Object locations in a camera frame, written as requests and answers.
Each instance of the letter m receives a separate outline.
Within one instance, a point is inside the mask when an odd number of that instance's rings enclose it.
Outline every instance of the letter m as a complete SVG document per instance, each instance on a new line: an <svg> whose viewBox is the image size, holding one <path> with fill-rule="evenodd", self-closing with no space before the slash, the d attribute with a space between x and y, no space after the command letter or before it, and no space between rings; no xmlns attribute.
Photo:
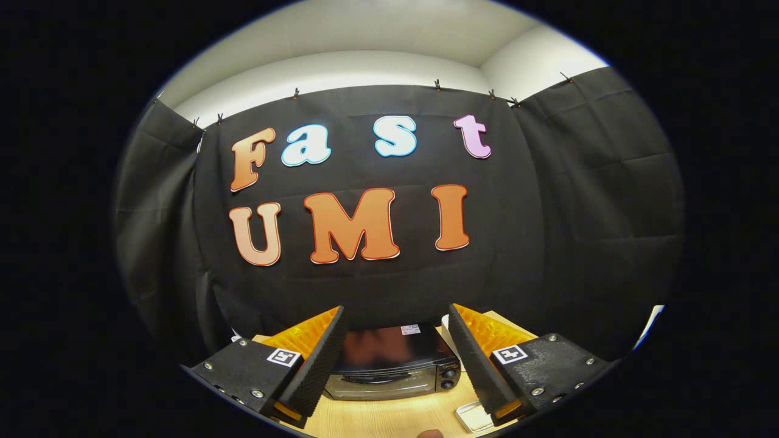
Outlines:
<svg viewBox="0 0 779 438"><path fill-rule="evenodd" d="M365 234L365 248L360 252L366 260L392 259L400 248L392 239L390 203L395 192L390 189L366 190L354 216L344 211L332 193L316 193L307 197L303 205L311 211L314 222L314 253L311 261L317 264L335 263L338 253L330 244L332 237L347 259L353 260Z"/></svg>

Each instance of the toaster oven door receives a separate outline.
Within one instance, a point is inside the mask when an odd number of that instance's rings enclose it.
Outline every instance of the toaster oven door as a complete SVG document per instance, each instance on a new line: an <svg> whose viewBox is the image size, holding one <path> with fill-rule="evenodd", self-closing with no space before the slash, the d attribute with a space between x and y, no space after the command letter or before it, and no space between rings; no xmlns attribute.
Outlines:
<svg viewBox="0 0 779 438"><path fill-rule="evenodd" d="M378 376L332 375L325 391L336 400L390 400L435 392L435 367Z"/></svg>

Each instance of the table surface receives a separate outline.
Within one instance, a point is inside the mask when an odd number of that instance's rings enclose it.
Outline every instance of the table surface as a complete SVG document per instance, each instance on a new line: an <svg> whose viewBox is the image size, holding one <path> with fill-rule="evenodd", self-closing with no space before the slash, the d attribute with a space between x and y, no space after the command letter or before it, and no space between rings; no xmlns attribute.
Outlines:
<svg viewBox="0 0 779 438"><path fill-rule="evenodd" d="M526 331L498 313L489 311L484 314L511 327ZM267 338L267 336L257 335L253 340L260 342ZM420 432L428 429L440 430L445 438L457 438L482 436L516 422L514 420L500 427L493 426L478 433L466 431L457 419L455 411L460 406L478 401L478 398L467 370L463 368L462 371L458 384L446 392L386 401L331 400L323 395L304 429L290 426L285 422L281 424L318 438L343 436L416 438Z"/></svg>

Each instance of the finger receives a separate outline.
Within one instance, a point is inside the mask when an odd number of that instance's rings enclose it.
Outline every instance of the finger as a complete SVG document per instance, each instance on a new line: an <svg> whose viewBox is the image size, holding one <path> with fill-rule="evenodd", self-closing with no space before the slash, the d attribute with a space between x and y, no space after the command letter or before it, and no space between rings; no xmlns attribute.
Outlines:
<svg viewBox="0 0 779 438"><path fill-rule="evenodd" d="M417 438L443 438L443 434L438 429L430 429L417 435Z"/></svg>

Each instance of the white wall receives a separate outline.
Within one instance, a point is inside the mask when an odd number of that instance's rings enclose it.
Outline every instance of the white wall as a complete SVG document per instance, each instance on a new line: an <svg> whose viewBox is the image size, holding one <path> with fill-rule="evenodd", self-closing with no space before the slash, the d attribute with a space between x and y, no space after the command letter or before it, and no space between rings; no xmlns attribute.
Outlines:
<svg viewBox="0 0 779 438"><path fill-rule="evenodd" d="M423 85L523 100L565 78L607 64L566 35L539 26L521 34L480 69L459 62L398 51L331 51L289 58L247 70L213 85L174 110L206 127L257 105L301 94L364 85Z"/></svg>
<svg viewBox="0 0 779 438"><path fill-rule="evenodd" d="M495 95L521 101L572 77L605 67L606 62L548 26L521 34L481 65Z"/></svg>
<svg viewBox="0 0 779 438"><path fill-rule="evenodd" d="M334 51L263 65L232 76L190 97L174 110L204 128L257 105L300 94L364 85L424 85L486 94L479 69L459 62L398 51Z"/></svg>

